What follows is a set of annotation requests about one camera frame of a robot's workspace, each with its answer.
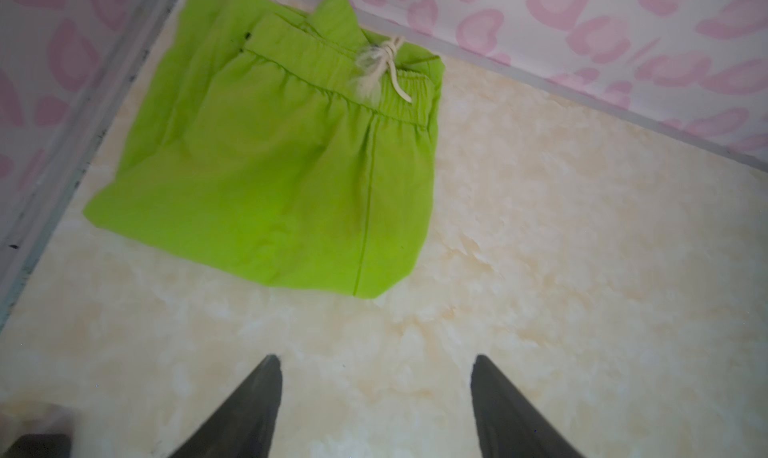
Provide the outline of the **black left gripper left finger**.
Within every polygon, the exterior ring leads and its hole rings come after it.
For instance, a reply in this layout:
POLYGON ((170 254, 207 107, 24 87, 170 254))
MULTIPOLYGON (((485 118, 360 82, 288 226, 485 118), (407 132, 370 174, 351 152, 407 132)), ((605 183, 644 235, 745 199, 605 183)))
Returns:
POLYGON ((282 388, 280 359, 269 354, 170 457, 267 457, 282 388))

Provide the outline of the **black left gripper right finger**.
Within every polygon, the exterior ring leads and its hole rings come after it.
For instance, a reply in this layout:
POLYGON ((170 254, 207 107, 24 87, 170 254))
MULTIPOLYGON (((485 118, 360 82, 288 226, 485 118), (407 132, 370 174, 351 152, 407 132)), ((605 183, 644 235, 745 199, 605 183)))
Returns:
POLYGON ((475 359, 470 390, 482 456, 583 457, 486 355, 475 359))

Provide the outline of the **lime green shorts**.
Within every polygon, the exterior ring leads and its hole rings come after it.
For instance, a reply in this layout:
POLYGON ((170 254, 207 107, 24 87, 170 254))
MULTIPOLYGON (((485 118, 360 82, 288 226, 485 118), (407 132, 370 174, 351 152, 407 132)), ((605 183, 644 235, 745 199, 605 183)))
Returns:
POLYGON ((85 217, 262 285, 375 298, 428 234, 444 69, 349 0, 186 0, 85 217))

